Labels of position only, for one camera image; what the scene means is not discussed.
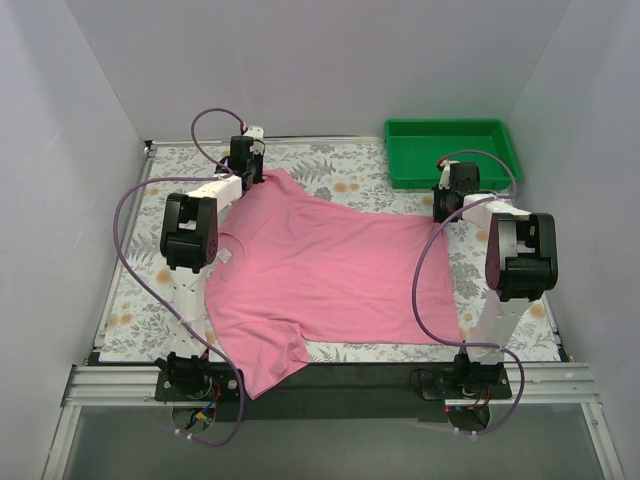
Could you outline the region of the pink t shirt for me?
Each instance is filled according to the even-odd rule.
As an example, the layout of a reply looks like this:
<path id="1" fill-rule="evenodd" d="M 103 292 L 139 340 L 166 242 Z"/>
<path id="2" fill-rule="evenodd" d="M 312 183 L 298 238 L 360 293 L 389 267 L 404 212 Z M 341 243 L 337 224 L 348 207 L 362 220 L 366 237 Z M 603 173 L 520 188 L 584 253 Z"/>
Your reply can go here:
<path id="1" fill-rule="evenodd" d="M 363 213 L 269 171 L 219 230 L 205 289 L 218 342 L 257 398 L 310 360 L 310 341 L 459 338 L 445 238 L 423 215 Z"/>

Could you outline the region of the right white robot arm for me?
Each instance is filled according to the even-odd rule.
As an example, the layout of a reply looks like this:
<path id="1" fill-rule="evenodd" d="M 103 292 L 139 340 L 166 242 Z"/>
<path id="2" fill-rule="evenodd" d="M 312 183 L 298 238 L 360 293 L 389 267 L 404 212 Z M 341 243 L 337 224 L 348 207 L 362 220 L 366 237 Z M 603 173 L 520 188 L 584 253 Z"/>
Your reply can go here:
<path id="1" fill-rule="evenodd" d="M 488 233 L 485 305 L 474 335 L 454 358 L 452 373 L 454 389 L 471 398 L 502 382 L 502 349 L 525 311 L 557 283 L 555 220 L 481 192 L 480 171 L 474 163 L 441 159 L 438 170 L 434 221 L 464 220 Z"/>

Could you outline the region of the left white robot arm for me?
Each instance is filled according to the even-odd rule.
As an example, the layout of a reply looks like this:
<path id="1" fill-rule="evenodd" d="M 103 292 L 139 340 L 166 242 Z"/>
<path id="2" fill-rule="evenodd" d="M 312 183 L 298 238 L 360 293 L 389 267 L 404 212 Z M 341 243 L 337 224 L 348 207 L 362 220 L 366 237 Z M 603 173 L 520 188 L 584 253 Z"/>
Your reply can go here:
<path id="1" fill-rule="evenodd" d="M 214 176 L 187 192 L 167 197 L 160 252 L 171 270 L 173 308 L 185 337 L 172 341 L 157 365 L 193 400 L 205 398 L 213 386 L 211 373 L 201 366 L 207 351 L 205 284 L 218 250 L 218 227 L 231 206 L 253 185 L 263 181 L 263 130 L 250 128 L 230 140 L 229 155 Z"/>

